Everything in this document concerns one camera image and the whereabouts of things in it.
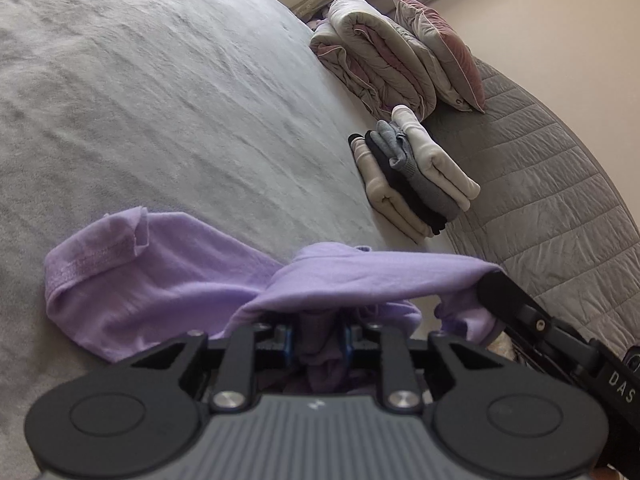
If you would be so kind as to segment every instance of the screw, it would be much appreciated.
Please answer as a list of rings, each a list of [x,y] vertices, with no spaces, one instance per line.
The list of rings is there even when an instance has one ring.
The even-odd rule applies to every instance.
[[[389,395],[389,403],[394,408],[415,408],[420,403],[420,397],[407,390],[398,390]]]
[[[218,392],[213,397],[213,403],[219,408],[237,408],[244,404],[244,395],[240,392]]]

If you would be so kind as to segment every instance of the stack of folded clothes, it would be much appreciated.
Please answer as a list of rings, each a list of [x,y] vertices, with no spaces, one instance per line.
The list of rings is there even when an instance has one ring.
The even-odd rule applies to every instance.
[[[349,144],[373,208],[416,243],[439,234],[480,193],[407,106]]]
[[[484,112],[482,79],[470,50],[439,13],[416,0],[394,0],[393,19],[364,0],[334,0],[314,22],[309,47],[380,120],[397,105],[418,120],[437,101]]]

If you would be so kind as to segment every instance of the gray quilted blanket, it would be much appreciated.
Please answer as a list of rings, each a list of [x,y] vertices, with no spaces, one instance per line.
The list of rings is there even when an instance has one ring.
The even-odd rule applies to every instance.
[[[439,105],[434,139],[482,187],[447,233],[618,355],[640,340],[638,228],[604,170],[544,105],[479,63],[486,114]]]

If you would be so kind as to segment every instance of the bed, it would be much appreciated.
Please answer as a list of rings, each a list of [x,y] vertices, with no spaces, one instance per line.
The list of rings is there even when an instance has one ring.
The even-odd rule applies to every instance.
[[[0,463],[30,404],[102,365],[44,316],[42,261],[105,213],[185,211],[287,261],[380,230],[347,137],[375,124],[276,0],[0,0]]]
[[[481,60],[486,114],[438,105],[434,139],[482,191],[447,227],[457,253],[502,266],[552,316],[620,358],[640,342],[640,234],[580,139]]]

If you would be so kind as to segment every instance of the purple shirt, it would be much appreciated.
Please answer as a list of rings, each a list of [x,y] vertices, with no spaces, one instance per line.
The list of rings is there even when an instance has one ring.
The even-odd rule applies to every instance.
[[[468,256],[303,248],[286,266],[185,213],[137,207],[105,216],[45,258],[47,315],[87,350],[118,361],[191,329],[227,336],[266,311],[297,313],[296,351],[310,387],[330,391],[339,310],[400,327],[421,321],[407,298],[438,294],[443,329],[488,344],[501,326],[475,284],[499,269]]]

